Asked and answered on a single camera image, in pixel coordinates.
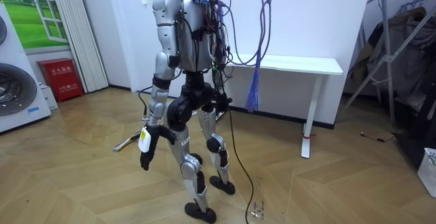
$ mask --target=parquet floor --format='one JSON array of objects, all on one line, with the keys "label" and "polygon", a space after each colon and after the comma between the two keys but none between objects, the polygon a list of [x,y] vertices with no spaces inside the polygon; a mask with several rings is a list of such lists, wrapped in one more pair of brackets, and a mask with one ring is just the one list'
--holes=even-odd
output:
[{"label": "parquet floor", "polygon": [[[136,144],[111,151],[142,126],[135,93],[105,89],[59,105],[51,118],[0,135],[1,224],[199,223],[183,212],[191,198],[165,140],[148,172]],[[251,223],[436,223],[436,199],[396,142],[359,136],[390,137],[388,118],[375,106],[355,103],[334,131],[315,128],[310,159],[300,157],[302,125],[233,117],[255,184],[250,212],[259,212]],[[208,179],[214,170],[197,119],[189,128],[191,152],[202,155]],[[234,156],[228,115],[217,132],[227,141],[237,192],[227,196],[207,182],[208,201],[218,223],[244,223],[251,189]]]}]

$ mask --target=fire extinguisher cabinet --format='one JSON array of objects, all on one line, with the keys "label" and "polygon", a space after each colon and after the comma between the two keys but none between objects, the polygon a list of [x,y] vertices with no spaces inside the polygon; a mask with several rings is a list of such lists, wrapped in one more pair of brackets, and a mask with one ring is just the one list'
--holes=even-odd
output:
[{"label": "fire extinguisher cabinet", "polygon": [[38,66],[56,101],[83,95],[73,60],[68,58],[38,61]]}]

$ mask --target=white curtain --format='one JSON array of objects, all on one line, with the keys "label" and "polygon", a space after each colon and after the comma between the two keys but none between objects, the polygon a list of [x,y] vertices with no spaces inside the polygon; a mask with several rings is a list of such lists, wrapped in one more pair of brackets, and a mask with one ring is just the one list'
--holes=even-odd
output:
[{"label": "white curtain", "polygon": [[86,93],[108,86],[83,0],[56,0],[80,79]]}]

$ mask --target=green grass picture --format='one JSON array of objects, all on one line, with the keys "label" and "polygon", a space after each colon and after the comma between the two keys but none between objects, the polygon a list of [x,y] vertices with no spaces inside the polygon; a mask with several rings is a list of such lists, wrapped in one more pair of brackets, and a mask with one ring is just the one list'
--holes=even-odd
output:
[{"label": "green grass picture", "polygon": [[[68,45],[67,43],[48,39],[40,15],[32,0],[3,0],[3,2],[24,49]],[[55,12],[54,17],[51,14],[47,1],[39,1],[39,3],[45,17],[59,19],[59,11],[54,2],[52,3],[52,8]],[[55,23],[53,21],[48,21],[47,23],[51,36],[61,37]],[[62,36],[65,36],[62,24],[60,30]]]}]

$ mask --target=washing machine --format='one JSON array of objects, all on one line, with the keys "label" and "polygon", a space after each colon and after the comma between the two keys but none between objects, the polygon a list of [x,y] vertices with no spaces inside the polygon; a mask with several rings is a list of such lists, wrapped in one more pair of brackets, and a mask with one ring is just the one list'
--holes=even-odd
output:
[{"label": "washing machine", "polygon": [[0,132],[50,114],[5,5],[0,3]]}]

